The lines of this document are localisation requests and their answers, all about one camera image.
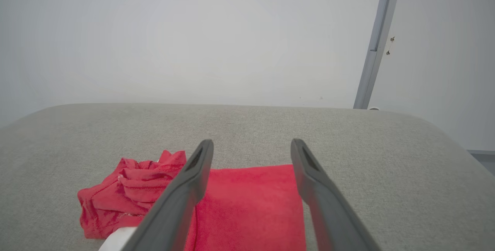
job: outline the white wall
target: white wall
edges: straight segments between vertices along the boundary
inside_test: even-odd
[[[352,107],[378,0],[0,0],[0,126],[48,106]]]
[[[398,0],[369,106],[495,150],[495,0]]]

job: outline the gray floor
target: gray floor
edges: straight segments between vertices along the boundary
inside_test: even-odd
[[[490,173],[495,176],[495,155],[490,154],[472,154],[477,161],[481,163],[481,165],[485,166]]]

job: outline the wall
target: wall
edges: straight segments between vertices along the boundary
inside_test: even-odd
[[[0,126],[82,102],[352,107],[377,5],[0,0]]]
[[[369,107],[426,119],[495,150],[493,0],[398,0]]]

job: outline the gray table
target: gray table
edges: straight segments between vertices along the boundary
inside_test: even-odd
[[[205,138],[215,143],[213,168],[290,164],[290,141],[302,138],[384,251],[495,246],[495,177],[423,120],[351,109],[74,104],[0,130],[2,250],[98,249],[102,241],[79,226],[77,191],[100,183],[122,156],[189,156]],[[315,249],[311,225],[306,233]]]

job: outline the red fabric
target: red fabric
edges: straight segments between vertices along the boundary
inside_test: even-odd
[[[185,163],[184,151],[163,151],[159,162],[122,158],[101,184],[78,192],[85,236],[106,238],[118,228],[138,226]],[[305,250],[292,165],[210,170],[184,249]]]

